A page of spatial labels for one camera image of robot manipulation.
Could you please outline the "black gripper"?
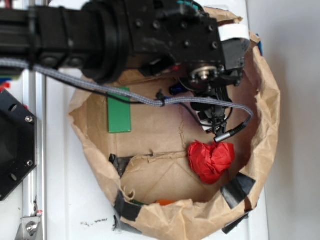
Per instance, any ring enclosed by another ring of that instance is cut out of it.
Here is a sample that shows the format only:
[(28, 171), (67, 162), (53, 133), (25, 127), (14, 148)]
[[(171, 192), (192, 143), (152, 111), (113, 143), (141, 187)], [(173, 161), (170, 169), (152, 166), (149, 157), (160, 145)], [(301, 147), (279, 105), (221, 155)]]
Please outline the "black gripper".
[(244, 121), (227, 130), (227, 86), (238, 86), (243, 77), (249, 40), (223, 36), (215, 18), (192, 0), (132, 0), (129, 3), (132, 57), (129, 66), (146, 77), (177, 77), (195, 97), (191, 104), (207, 132), (231, 137), (242, 131)]

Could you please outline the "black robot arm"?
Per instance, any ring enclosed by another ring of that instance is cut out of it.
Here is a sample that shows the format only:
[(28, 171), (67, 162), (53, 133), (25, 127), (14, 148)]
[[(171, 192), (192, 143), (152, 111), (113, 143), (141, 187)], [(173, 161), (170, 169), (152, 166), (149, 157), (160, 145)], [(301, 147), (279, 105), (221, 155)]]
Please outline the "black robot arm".
[(233, 103), (227, 86), (238, 86), (250, 47), (245, 25), (219, 25), (192, 0), (92, 0), (80, 10), (31, 6), (0, 11), (0, 75), (34, 70), (76, 87), (107, 92), (125, 70), (145, 77), (176, 77), (194, 94), (137, 103), (150, 106), (191, 103), (197, 121), (221, 142), (248, 121), (226, 130)]

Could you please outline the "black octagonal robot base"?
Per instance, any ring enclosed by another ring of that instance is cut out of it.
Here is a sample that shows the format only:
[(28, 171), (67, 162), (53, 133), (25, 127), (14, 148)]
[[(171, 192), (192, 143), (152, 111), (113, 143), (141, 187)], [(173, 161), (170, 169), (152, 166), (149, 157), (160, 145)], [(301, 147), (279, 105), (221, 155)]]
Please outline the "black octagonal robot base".
[(36, 166), (37, 118), (6, 89), (0, 92), (0, 200)]

